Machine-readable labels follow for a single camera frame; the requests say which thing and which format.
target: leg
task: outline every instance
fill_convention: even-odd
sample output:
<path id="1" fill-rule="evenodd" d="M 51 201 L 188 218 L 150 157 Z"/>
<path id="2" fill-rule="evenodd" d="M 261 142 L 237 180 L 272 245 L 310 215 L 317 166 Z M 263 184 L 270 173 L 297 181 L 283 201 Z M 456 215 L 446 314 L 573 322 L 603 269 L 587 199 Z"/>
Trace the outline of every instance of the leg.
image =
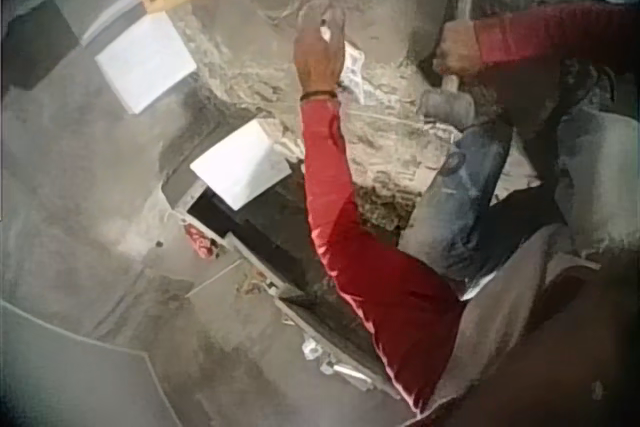
<path id="1" fill-rule="evenodd" d="M 556 201 L 584 255 L 640 244 L 638 123 L 599 111 L 611 91 L 602 76 L 558 127 Z"/>
<path id="2" fill-rule="evenodd" d="M 418 203 L 400 250 L 449 278 L 476 277 L 480 219 L 489 211 L 512 135 L 500 120 L 464 133 Z"/>

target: hammer handle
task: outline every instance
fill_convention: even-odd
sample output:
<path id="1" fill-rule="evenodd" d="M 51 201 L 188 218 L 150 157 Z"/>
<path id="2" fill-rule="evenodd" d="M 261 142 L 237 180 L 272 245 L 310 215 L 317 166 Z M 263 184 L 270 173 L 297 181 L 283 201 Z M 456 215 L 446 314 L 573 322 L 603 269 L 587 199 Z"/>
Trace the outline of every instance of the hammer handle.
<path id="1" fill-rule="evenodd" d="M 473 0 L 458 0 L 456 20 L 471 20 Z M 460 78 L 457 75 L 445 75 L 442 79 L 442 89 L 457 92 L 460 88 Z"/>

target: hammer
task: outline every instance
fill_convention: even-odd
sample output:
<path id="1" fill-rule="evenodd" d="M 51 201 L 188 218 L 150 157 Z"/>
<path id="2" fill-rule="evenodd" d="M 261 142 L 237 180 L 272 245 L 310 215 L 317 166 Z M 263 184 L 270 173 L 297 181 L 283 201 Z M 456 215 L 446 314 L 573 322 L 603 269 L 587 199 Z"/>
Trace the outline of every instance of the hammer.
<path id="1" fill-rule="evenodd" d="M 458 0 L 457 20 L 471 19 L 473 0 Z M 440 89 L 426 90 L 418 104 L 418 114 L 425 120 L 452 125 L 459 131 L 465 130 L 476 121 L 475 104 L 469 94 L 458 92 L 460 79 L 456 75 L 442 78 Z"/>

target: person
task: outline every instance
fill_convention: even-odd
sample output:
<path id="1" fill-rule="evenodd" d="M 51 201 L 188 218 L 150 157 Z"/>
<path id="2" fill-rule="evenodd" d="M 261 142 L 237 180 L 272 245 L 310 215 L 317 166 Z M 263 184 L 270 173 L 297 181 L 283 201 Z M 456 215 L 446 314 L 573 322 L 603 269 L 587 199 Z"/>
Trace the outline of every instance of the person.
<path id="1" fill-rule="evenodd" d="M 555 55 L 630 69 L 637 60 L 639 25 L 635 10 L 599 3 L 456 21 L 444 28 L 434 67 L 441 73 L 474 75 L 488 65 Z M 523 344 L 548 330 L 559 313 L 571 310 L 567 306 L 584 303 L 585 291 L 600 298 L 597 288 L 593 294 L 585 287 L 596 282 L 594 277 L 616 272 L 626 275 L 627 290 L 637 285 L 636 261 L 626 263 L 622 274 L 619 266 L 609 269 L 603 262 L 607 268 L 598 274 L 599 265 L 578 254 L 637 250 L 638 123 L 601 110 L 614 92 L 610 76 L 596 75 L 593 88 L 558 126 L 554 209 L 529 204 L 540 189 L 515 192 L 490 205 L 513 128 L 503 116 L 477 119 L 463 129 L 419 202 L 428 238 L 409 255 L 409 249 L 403 252 L 377 240 L 359 219 L 335 93 L 344 64 L 344 27 L 340 9 L 328 3 L 309 5 L 301 12 L 294 47 L 303 92 L 312 239 L 339 294 L 371 333 L 394 385 L 414 412 L 425 416 L 447 410 L 473 385 L 499 371 L 508 363 L 509 351 L 526 349 Z M 323 29 L 330 35 L 323 36 Z M 527 205 L 534 211 L 527 211 Z M 514 206 L 524 214 L 520 224 L 518 216 L 510 215 Z M 488 277 L 493 279 L 472 300 L 460 299 L 459 294 Z M 598 325 L 628 331 L 638 310 L 637 295 L 632 299 L 623 303 L 623 314 L 612 314 L 615 322 Z M 623 349 L 622 344 L 615 343 L 611 351 Z M 559 352 L 566 359 L 567 348 Z M 585 352 L 591 360 L 597 358 L 592 349 Z M 593 377 L 589 389 L 603 382 L 598 388 L 607 392 L 609 379 Z"/>

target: hammer head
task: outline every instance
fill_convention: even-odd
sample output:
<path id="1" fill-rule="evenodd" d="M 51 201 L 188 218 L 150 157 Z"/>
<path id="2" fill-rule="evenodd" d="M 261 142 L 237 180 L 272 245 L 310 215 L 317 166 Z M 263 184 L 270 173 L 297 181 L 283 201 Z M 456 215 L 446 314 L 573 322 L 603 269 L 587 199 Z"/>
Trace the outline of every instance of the hammer head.
<path id="1" fill-rule="evenodd" d="M 464 92 L 428 89 L 420 97 L 418 114 L 425 120 L 449 124 L 459 131 L 477 123 L 473 98 Z"/>

